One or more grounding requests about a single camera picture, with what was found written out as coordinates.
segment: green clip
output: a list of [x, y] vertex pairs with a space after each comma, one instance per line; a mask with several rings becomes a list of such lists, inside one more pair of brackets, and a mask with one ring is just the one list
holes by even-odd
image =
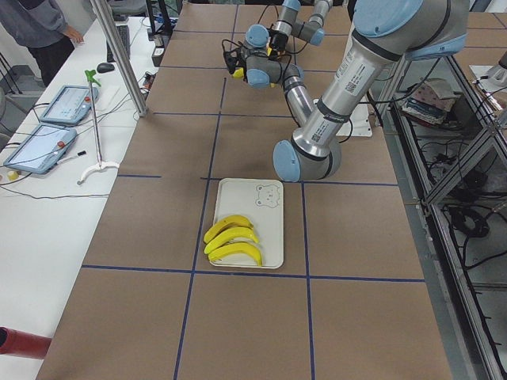
[[101, 87], [101, 84], [93, 77], [96, 73], [95, 70], [85, 70], [86, 80], [90, 83], [97, 83], [98, 86]]

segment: white tray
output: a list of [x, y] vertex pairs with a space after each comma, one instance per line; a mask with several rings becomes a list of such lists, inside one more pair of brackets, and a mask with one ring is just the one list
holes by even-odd
[[228, 215], [244, 215], [259, 237], [262, 266], [244, 253], [212, 262], [217, 267], [279, 268], [284, 263], [284, 186], [278, 180], [224, 178], [219, 182], [213, 223]]

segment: white desk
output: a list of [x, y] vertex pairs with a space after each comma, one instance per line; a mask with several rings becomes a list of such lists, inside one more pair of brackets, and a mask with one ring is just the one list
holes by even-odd
[[[138, 79], [146, 71], [157, 70], [151, 62], [154, 44], [148, 41], [147, 27], [142, 21], [142, 17], [131, 17], [128, 23], [131, 64]], [[76, 47], [38, 103], [51, 101], [63, 85], [87, 86], [84, 71], [104, 62], [105, 55], [105, 37], [95, 21], [85, 35], [85, 43]], [[95, 78], [102, 84], [100, 91], [104, 95], [98, 108], [110, 110], [128, 94], [119, 70]], [[38, 108], [38, 114], [43, 110], [44, 107]], [[99, 123], [105, 160], [123, 160], [137, 118], [135, 106], [129, 100]], [[30, 112], [18, 131], [30, 133], [36, 125], [36, 117]], [[91, 126], [90, 121], [78, 127], [78, 132]], [[25, 136], [16, 134], [11, 142], [23, 139]], [[46, 175], [32, 175], [9, 188], [33, 196], [108, 194], [116, 178], [115, 169], [93, 173], [81, 186], [76, 183], [82, 172], [97, 162], [93, 129], [79, 135], [67, 156], [81, 150], [86, 150], [87, 155], [66, 161]], [[11, 152], [12, 149], [5, 149], [0, 154], [0, 162]], [[4, 177], [0, 183], [8, 181], [8, 171], [0, 168]], [[0, 188], [1, 326], [53, 336], [106, 200], [106, 197], [31, 199]], [[36, 359], [0, 355], [0, 377], [32, 380], [41, 363]]]

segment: person's arm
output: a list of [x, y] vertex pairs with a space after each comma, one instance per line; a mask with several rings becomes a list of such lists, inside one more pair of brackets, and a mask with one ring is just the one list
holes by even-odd
[[62, 11], [55, 8], [48, 0], [18, 0], [18, 2], [27, 10], [35, 22], [44, 26], [47, 30], [60, 32], [75, 42], [83, 41], [81, 33], [68, 25]]

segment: red cup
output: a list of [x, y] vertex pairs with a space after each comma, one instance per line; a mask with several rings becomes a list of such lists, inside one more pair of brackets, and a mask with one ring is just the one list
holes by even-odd
[[51, 338], [0, 327], [0, 354], [44, 359]]

